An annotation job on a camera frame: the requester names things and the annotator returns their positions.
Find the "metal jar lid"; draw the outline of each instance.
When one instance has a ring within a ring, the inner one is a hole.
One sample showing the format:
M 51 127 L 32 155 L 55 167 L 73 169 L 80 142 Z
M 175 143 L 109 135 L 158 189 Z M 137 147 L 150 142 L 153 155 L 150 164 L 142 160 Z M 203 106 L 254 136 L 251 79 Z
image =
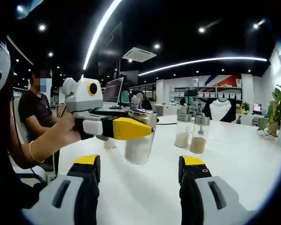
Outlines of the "metal jar lid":
M 205 116 L 196 116 L 195 117 L 195 124 L 202 125 L 202 126 L 209 126 L 210 118 Z
M 178 113 L 177 114 L 177 121 L 179 121 L 179 122 L 191 122 L 192 121 L 192 115 L 191 114 L 185 114 L 185 113 Z
M 129 110 L 128 115 L 129 117 L 152 128 L 156 126 L 157 113 L 153 110 L 134 108 Z

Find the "white table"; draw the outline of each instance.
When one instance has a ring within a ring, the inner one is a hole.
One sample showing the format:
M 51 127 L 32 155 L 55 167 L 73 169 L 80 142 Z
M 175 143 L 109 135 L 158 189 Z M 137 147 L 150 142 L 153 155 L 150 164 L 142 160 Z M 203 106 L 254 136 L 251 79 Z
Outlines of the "white table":
M 171 123 L 177 116 L 160 117 Z M 260 137 L 256 127 L 211 121 L 203 155 L 174 146 L 176 125 L 159 125 L 150 158 L 133 165 L 124 158 L 124 141 L 105 150 L 97 138 L 77 142 L 60 151 L 59 173 L 66 174 L 76 158 L 101 156 L 99 225 L 178 225 L 181 206 L 178 158 L 202 157 L 213 176 L 221 176 L 240 196 L 247 210 L 257 210 L 267 200 L 281 174 L 281 149 L 273 137 Z

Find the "black ceiling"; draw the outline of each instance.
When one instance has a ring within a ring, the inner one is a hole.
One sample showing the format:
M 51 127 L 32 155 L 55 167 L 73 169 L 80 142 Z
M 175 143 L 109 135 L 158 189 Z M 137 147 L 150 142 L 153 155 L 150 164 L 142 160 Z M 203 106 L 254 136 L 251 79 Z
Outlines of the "black ceiling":
M 13 41 L 33 62 L 47 60 L 53 68 L 53 86 L 59 87 L 63 78 L 97 77 L 97 49 L 116 27 L 123 23 L 123 53 L 134 46 L 143 46 L 157 56 L 144 63 L 121 61 L 121 70 L 146 72 L 155 68 L 204 58 L 223 56 L 256 56 L 269 59 L 275 44 L 270 22 L 258 29 L 253 24 L 266 19 L 266 10 L 259 3 L 219 3 L 185 0 L 123 0 L 112 14 L 96 45 L 88 69 L 82 70 L 94 31 L 111 1 L 45 0 L 26 19 L 17 22 L 10 33 Z M 39 32 L 40 23 L 47 25 Z M 207 27 L 198 33 L 199 27 Z M 161 48 L 154 50 L 155 43 Z M 19 87 L 27 85 L 29 63 L 9 48 L 13 57 Z M 49 51 L 54 52 L 48 58 Z M 192 75 L 247 73 L 261 76 L 268 63 L 252 61 L 204 62 L 141 76 L 139 84 L 159 79 Z M 103 86 L 109 81 L 110 68 L 102 77 Z

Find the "bangle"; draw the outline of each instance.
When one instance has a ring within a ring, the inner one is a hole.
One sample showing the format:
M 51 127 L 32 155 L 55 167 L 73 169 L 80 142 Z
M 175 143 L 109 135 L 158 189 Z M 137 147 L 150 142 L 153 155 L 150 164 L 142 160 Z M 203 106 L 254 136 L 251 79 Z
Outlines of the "bangle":
M 30 157 L 32 158 L 33 161 L 35 161 L 35 162 L 37 162 L 37 163 L 43 163 L 45 160 L 43 160 L 43 161 L 37 161 L 37 160 L 35 160 L 35 159 L 32 157 L 32 154 L 31 154 L 31 144 L 32 144 L 33 142 L 34 142 L 34 141 L 32 141 L 32 142 L 29 143 L 29 155 L 30 155 Z

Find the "glass jar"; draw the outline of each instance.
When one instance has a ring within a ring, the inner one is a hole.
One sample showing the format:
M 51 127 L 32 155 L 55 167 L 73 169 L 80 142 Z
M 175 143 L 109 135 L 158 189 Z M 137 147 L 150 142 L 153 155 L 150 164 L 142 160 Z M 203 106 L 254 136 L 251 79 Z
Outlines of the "glass jar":
M 129 110 L 128 115 L 130 118 L 144 123 L 153 129 L 153 132 L 150 135 L 126 141 L 126 160 L 132 164 L 143 164 L 149 159 L 150 152 L 152 149 L 152 143 L 157 122 L 157 113 L 152 110 L 135 108 Z
M 190 146 L 190 151 L 193 153 L 201 154 L 205 149 L 205 144 L 207 140 L 208 130 L 209 130 L 209 117 L 196 116 L 193 132 L 192 132 L 192 143 Z
M 179 113 L 177 115 L 177 131 L 174 145 L 179 148 L 187 147 L 190 131 L 192 131 L 192 115 Z

